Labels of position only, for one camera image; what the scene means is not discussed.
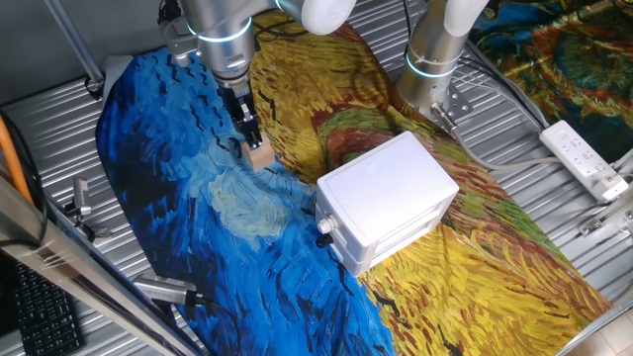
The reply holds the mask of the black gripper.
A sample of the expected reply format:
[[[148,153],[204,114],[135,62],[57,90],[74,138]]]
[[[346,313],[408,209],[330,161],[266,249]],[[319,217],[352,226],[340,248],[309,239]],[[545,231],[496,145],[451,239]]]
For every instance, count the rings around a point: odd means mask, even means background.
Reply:
[[[233,86],[221,86],[222,97],[236,131],[246,140],[250,149],[257,149],[263,143],[251,86],[242,81]]]

